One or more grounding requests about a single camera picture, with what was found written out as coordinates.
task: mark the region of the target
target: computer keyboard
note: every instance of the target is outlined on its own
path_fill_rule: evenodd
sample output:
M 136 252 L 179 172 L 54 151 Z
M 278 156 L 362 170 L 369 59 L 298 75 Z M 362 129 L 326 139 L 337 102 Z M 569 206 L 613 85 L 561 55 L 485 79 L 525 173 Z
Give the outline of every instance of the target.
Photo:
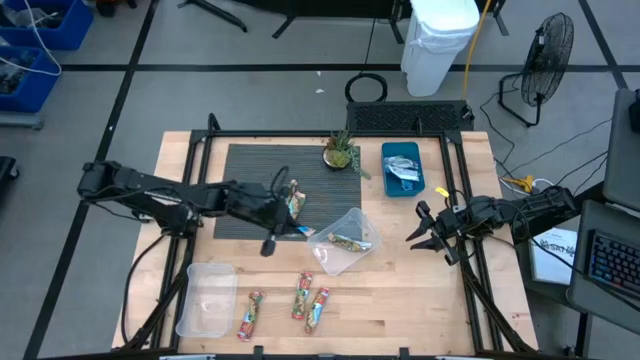
M 640 246 L 596 232 L 591 243 L 589 277 L 640 299 Z

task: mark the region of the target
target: white paper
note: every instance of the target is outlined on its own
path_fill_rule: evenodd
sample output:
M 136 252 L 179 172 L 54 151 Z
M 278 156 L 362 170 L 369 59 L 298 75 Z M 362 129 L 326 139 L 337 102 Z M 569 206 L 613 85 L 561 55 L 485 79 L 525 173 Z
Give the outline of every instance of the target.
M 573 265 L 578 233 L 553 228 L 535 236 L 534 239 L 545 249 Z M 531 245 L 531 273 L 533 280 L 569 285 L 571 282 L 571 268 L 544 252 L 533 241 L 529 241 L 529 244 Z

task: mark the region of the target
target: gray floor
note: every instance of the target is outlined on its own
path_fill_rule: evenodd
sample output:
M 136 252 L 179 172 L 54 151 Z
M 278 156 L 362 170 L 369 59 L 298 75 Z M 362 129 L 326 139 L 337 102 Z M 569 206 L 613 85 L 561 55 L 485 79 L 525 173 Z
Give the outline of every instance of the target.
M 136 10 L 119 6 L 113 19 L 96 16 L 77 52 L 56 52 L 64 64 L 127 64 L 150 0 Z M 193 6 L 176 7 L 163 0 L 145 43 L 141 64 L 301 64 L 361 63 L 371 20 L 297 19 L 279 40 L 270 35 L 284 20 L 229 1 L 216 4 L 242 18 L 243 34 Z M 639 64 L 636 0 L 589 1 L 618 64 Z M 474 55 L 475 64 L 522 65 L 533 32 L 545 17 L 558 11 L 572 17 L 575 46 L 570 63 L 606 65 L 578 0 L 508 0 L 503 10 L 510 36 L 502 37 L 488 19 Z M 400 23 L 404 33 L 408 22 Z M 399 63 L 403 47 L 389 26 L 376 24 L 371 63 Z M 464 50 L 456 63 L 464 63 Z M 108 158 L 152 172 L 161 136 L 167 130 L 203 128 L 215 112 L 225 129 L 336 129 L 344 125 L 344 84 L 356 72 L 137 72 L 133 76 Z M 381 72 L 389 83 L 388 100 L 412 100 L 399 72 Z M 122 72 L 66 72 L 47 100 L 41 131 L 0 129 L 0 154 L 18 159 L 22 177 L 0 212 L 0 348 L 5 359 L 22 357 L 44 294 L 65 242 L 78 199 L 80 168 L 94 158 L 121 86 Z M 469 103 L 476 129 L 488 131 L 495 155 L 502 159 L 508 145 L 493 133 L 479 106 L 497 90 L 503 73 L 474 72 Z M 630 88 L 640 87 L 639 73 L 625 73 Z M 429 99 L 459 99 L 462 73 L 450 73 Z M 542 124 L 526 130 L 498 108 L 486 106 L 494 125 L 517 143 L 507 165 L 533 158 L 573 134 L 610 118 L 617 89 L 613 76 L 567 73 L 555 96 L 545 105 Z M 354 85 L 356 99 L 377 97 L 375 83 Z M 533 117 L 516 93 L 507 101 Z M 608 144 L 608 124 L 581 137 L 553 155 L 523 169 L 557 181 L 570 163 L 581 163 Z M 570 189 L 598 163 L 569 177 Z M 587 184 L 601 180 L 597 173 Z M 504 190 L 505 197 L 512 196 Z M 575 227 L 575 222 L 568 227 Z M 120 310 L 124 278 L 131 264 L 139 226 L 91 209 L 64 284 L 40 356 L 107 351 Z M 534 294 L 529 296 L 541 349 L 559 353 L 575 342 L 578 315 Z M 591 356 L 632 358 L 640 352 L 638 335 L 605 321 L 594 323 Z

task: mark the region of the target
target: blue tray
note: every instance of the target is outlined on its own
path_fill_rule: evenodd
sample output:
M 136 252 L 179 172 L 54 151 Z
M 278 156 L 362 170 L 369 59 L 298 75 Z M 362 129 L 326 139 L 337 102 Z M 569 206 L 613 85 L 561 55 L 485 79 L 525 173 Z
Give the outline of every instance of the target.
M 4 5 L 19 11 L 26 9 L 24 0 L 5 0 Z M 67 9 L 56 29 L 38 29 L 42 42 L 50 50 L 77 50 L 93 21 L 91 10 L 82 0 L 30 0 L 32 9 L 57 5 Z M 32 28 L 0 27 L 0 36 L 13 46 L 41 47 Z
M 420 181 L 414 184 L 413 190 L 404 191 L 402 189 L 402 183 L 393 174 L 387 174 L 384 171 L 384 158 L 389 156 L 402 155 L 407 159 L 413 160 L 418 163 L 418 172 L 420 173 Z M 384 177 L 384 192 L 389 197 L 411 197 L 416 196 L 422 190 L 424 190 L 424 174 L 422 173 L 422 162 L 420 161 L 420 149 L 415 142 L 399 142 L 399 143 L 384 143 L 382 144 L 382 173 Z
M 32 53 L 35 57 L 32 69 L 55 73 L 58 68 L 49 60 L 44 50 L 32 47 L 0 46 L 0 56 L 10 58 L 19 57 L 23 51 Z M 25 72 L 22 81 L 11 94 L 0 94 L 0 110 L 35 113 L 40 111 L 47 100 L 51 89 L 56 84 L 58 76 Z

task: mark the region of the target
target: potted plant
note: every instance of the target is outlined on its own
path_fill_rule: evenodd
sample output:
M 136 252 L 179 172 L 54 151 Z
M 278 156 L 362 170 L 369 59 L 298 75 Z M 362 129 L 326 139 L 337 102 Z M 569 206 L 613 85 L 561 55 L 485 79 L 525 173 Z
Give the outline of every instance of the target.
M 322 151 L 322 159 L 331 170 L 344 170 L 351 164 L 351 168 L 356 173 L 367 180 L 371 179 L 371 175 L 360 168 L 360 153 L 353 146 L 348 130 L 341 130 L 337 134 L 331 133 L 331 137 Z

